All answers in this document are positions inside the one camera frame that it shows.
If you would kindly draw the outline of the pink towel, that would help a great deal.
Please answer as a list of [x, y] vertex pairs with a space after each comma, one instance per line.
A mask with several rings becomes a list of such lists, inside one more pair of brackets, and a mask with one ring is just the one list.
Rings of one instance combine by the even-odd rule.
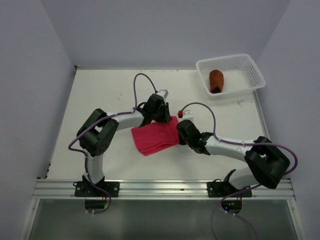
[[168, 123], [153, 122], [142, 127], [131, 129], [134, 144], [144, 156], [158, 153], [179, 144], [179, 134], [176, 129], [178, 118], [171, 117]]

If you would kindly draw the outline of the brown towel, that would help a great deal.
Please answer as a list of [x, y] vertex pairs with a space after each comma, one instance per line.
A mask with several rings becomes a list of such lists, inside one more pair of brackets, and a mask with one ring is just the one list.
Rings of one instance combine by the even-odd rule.
[[209, 86], [209, 91], [212, 94], [218, 94], [223, 91], [224, 75], [220, 70], [215, 69], [209, 73]]

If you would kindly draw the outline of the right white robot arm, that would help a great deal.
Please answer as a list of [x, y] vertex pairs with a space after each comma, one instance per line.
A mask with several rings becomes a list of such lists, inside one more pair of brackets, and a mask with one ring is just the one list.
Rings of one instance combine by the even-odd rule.
[[181, 145], [204, 155], [225, 156], [247, 164], [243, 169], [233, 169], [213, 189], [227, 196], [235, 196], [252, 185], [275, 189], [290, 166], [290, 160], [268, 138], [259, 136], [254, 141], [233, 142], [215, 137], [210, 132], [200, 132], [190, 120], [177, 124]]

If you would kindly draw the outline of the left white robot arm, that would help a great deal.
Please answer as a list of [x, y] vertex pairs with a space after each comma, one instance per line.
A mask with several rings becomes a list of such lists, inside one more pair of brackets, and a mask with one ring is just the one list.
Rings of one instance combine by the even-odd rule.
[[171, 120], [168, 91], [160, 90], [152, 94], [145, 103], [137, 105], [132, 111], [107, 113], [98, 108], [92, 112], [76, 135], [84, 154], [85, 174], [82, 181], [87, 192], [99, 196], [106, 191], [103, 181], [103, 154], [109, 148], [117, 131], [139, 128], [151, 122], [168, 123]]

